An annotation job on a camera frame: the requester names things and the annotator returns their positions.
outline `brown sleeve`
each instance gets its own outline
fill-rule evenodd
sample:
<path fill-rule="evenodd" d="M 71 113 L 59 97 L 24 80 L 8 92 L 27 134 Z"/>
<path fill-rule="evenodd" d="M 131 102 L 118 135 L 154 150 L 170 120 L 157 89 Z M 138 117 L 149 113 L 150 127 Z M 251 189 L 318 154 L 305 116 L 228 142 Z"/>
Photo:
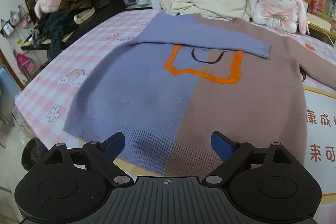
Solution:
<path fill-rule="evenodd" d="M 294 39 L 288 39 L 289 48 L 300 67 L 313 79 L 336 90 L 336 66 L 308 50 Z"/>

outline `brown sweater half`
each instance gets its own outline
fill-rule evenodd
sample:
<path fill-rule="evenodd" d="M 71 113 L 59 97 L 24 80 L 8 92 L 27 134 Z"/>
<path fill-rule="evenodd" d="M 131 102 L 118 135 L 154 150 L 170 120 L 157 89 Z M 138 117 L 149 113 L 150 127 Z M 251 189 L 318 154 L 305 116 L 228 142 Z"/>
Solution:
<path fill-rule="evenodd" d="M 235 84 L 223 88 L 223 85 L 199 77 L 176 138 L 180 145 L 175 145 L 165 175 L 203 177 L 217 167 L 220 160 L 211 149 L 208 134 L 215 130 L 233 141 L 250 142 L 255 147 L 280 142 L 303 163 L 306 104 L 299 67 L 334 89 L 336 67 L 296 40 L 239 18 L 222 21 L 195 16 L 203 24 L 244 33 L 269 42 L 272 47 L 268 59 L 245 53 L 241 78 Z M 234 51 L 225 52 L 221 62 L 205 64 L 203 71 L 228 77 L 234 54 Z M 212 62 L 217 57 L 218 53 L 213 51 L 207 61 Z"/>

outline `gray ridged plate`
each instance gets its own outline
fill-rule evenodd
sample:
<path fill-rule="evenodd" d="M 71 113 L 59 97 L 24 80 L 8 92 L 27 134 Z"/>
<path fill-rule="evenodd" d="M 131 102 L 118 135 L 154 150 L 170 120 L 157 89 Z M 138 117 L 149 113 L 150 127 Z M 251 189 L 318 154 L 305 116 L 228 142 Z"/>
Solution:
<path fill-rule="evenodd" d="M 24 220 L 22 224 L 35 222 Z M 262 224 L 238 211 L 224 192 L 196 178 L 140 177 L 112 191 L 92 215 L 73 224 Z M 314 224 L 306 219 L 297 224 Z"/>

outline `orange outline design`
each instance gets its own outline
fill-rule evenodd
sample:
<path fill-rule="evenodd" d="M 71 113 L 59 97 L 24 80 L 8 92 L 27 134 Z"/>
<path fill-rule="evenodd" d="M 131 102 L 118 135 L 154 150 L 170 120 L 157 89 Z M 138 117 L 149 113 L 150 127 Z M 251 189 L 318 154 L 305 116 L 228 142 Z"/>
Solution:
<path fill-rule="evenodd" d="M 171 54 L 167 60 L 167 62 L 164 65 L 164 68 L 169 71 L 173 75 L 181 75 L 183 73 L 190 73 L 199 77 L 203 77 L 211 82 L 218 83 L 218 84 L 236 84 L 240 80 L 241 77 L 241 63 L 243 60 L 244 52 L 242 51 L 236 51 L 235 55 L 232 59 L 231 65 L 230 65 L 230 76 L 229 78 L 220 78 L 215 77 L 207 72 L 192 69 L 192 68 L 184 68 L 184 69 L 177 69 L 173 66 L 173 62 L 175 61 L 175 58 L 177 56 L 177 53 L 179 52 L 179 49 L 181 48 L 181 45 L 175 45 L 171 51 Z"/>

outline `pile of clothes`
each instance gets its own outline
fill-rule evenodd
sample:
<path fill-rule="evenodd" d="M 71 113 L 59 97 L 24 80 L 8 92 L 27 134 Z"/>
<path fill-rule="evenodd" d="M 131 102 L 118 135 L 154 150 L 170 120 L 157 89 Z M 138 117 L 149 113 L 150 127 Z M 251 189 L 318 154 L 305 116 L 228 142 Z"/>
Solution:
<path fill-rule="evenodd" d="M 39 18 L 37 26 L 31 30 L 31 44 L 38 48 L 43 41 L 51 39 L 50 57 L 54 59 L 62 51 L 62 39 L 70 34 L 78 24 L 74 16 L 91 9 L 101 8 L 110 0 L 38 0 L 35 5 L 35 13 Z"/>

